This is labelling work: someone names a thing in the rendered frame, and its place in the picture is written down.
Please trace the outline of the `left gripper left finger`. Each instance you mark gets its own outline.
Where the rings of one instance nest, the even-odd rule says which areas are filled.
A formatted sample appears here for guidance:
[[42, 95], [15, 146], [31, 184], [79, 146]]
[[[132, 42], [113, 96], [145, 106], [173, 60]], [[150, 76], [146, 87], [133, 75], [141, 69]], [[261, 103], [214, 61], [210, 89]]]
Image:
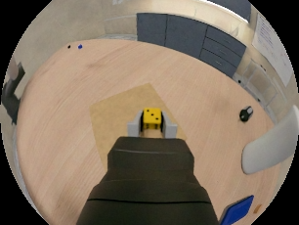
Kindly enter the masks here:
[[127, 121], [127, 136], [139, 137], [139, 121], [141, 122], [141, 132], [143, 131], [143, 115], [145, 110], [139, 110], [133, 121]]

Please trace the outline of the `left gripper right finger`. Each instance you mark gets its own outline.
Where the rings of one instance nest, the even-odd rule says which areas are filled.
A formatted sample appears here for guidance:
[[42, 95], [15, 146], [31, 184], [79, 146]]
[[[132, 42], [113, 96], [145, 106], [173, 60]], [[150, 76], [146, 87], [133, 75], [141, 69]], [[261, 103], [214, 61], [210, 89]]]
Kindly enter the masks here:
[[177, 123], [170, 121], [168, 113], [161, 112], [161, 124], [160, 129], [164, 139], [176, 139], [177, 137]]

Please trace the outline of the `tan mat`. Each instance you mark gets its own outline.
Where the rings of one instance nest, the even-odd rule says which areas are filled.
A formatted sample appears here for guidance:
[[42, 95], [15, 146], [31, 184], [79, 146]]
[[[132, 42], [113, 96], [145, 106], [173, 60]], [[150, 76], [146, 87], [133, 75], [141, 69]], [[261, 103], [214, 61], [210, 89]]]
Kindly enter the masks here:
[[[162, 112], [168, 113], [170, 121], [178, 125], [176, 139], [188, 140], [188, 136], [182, 131], [176, 117], [166, 108], [164, 101], [158, 96], [150, 82], [114, 94], [90, 106], [92, 131], [94, 131], [96, 147], [98, 147], [105, 172], [107, 172], [107, 153], [118, 137], [127, 136], [127, 121], [133, 121], [138, 111], [144, 108], [161, 109]], [[164, 139], [160, 129], [143, 128], [141, 137]]]

